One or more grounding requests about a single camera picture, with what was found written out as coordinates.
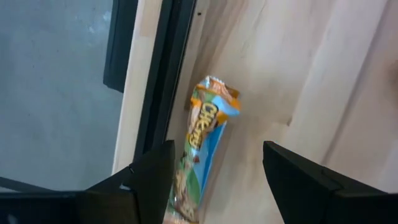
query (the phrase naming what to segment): snack bar wrapper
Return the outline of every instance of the snack bar wrapper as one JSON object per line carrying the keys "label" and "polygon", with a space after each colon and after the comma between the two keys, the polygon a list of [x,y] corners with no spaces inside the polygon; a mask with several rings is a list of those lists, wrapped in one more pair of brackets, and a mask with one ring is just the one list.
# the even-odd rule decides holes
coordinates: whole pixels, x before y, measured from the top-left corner
{"label": "snack bar wrapper", "polygon": [[164,223],[198,223],[213,156],[229,117],[237,116],[239,92],[206,77],[194,89],[184,152],[174,177]]}

